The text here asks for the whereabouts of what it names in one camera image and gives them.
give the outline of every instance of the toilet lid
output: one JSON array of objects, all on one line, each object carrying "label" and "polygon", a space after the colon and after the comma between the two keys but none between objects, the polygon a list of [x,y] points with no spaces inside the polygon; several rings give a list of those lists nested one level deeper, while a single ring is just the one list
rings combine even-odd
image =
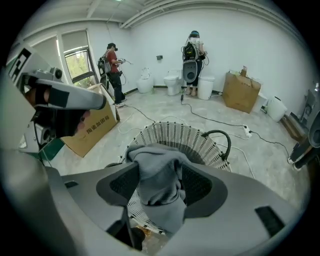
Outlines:
[{"label": "toilet lid", "polygon": [[151,73],[149,72],[149,68],[144,67],[141,72],[141,79],[146,80],[146,79],[149,79],[150,76],[151,76]]},{"label": "toilet lid", "polygon": [[164,80],[177,80],[179,77],[177,75],[168,75]]},{"label": "toilet lid", "polygon": [[215,77],[214,76],[201,76],[201,77],[199,77],[199,79],[202,81],[213,82],[215,80]]}]

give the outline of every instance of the pants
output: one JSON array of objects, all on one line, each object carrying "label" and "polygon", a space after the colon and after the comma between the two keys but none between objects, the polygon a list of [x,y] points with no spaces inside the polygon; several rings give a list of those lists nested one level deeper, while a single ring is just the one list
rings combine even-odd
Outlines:
[{"label": "pants", "polygon": [[110,83],[114,89],[115,104],[121,103],[126,97],[122,93],[122,85],[119,72],[113,72],[108,75]]},{"label": "pants", "polygon": [[196,66],[197,66],[196,78],[193,82],[187,82],[186,83],[187,86],[192,85],[192,86],[196,87],[198,85],[199,75],[200,75],[201,69],[202,69],[202,60],[197,60]]}]

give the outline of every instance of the window frame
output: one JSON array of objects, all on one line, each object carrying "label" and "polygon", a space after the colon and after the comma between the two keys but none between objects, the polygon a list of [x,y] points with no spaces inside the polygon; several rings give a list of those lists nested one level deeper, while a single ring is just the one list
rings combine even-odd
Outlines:
[{"label": "window frame", "polygon": [[66,67],[68,68],[68,72],[69,72],[70,78],[72,80],[72,83],[75,84],[76,82],[79,82],[79,81],[81,81],[81,80],[83,80],[85,78],[89,78],[89,77],[94,76],[95,82],[98,84],[99,80],[98,80],[98,77],[97,77],[96,72],[95,72],[95,68],[94,68],[94,65],[93,65],[92,58],[91,58],[91,53],[90,53],[90,50],[89,50],[89,46],[77,47],[75,49],[65,51],[64,52],[65,61],[67,62],[67,57],[70,57],[70,56],[73,56],[73,55],[76,55],[76,54],[80,54],[80,53],[83,53],[83,52],[86,52],[86,55],[87,55],[87,58],[88,58],[88,64],[91,66],[92,71],[80,74],[80,75],[72,78],[71,74],[70,74],[69,67],[68,67],[68,63],[66,63]]}]

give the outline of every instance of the power strip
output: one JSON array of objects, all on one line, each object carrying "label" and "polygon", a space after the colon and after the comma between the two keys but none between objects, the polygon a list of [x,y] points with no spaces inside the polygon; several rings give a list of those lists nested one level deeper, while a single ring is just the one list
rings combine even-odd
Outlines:
[{"label": "power strip", "polygon": [[248,137],[248,138],[251,138],[252,134],[250,133],[250,129],[248,127],[248,125],[243,125],[243,131],[244,131],[244,134]]}]

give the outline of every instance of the red shirt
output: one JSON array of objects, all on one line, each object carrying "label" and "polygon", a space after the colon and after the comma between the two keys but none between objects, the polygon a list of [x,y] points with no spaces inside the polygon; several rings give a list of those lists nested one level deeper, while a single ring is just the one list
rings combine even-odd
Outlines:
[{"label": "red shirt", "polygon": [[117,68],[117,64],[113,64],[112,60],[117,60],[117,55],[114,51],[108,51],[108,53],[106,54],[106,58],[110,63],[111,66],[111,72],[115,73],[115,72],[119,72],[118,68]]}]

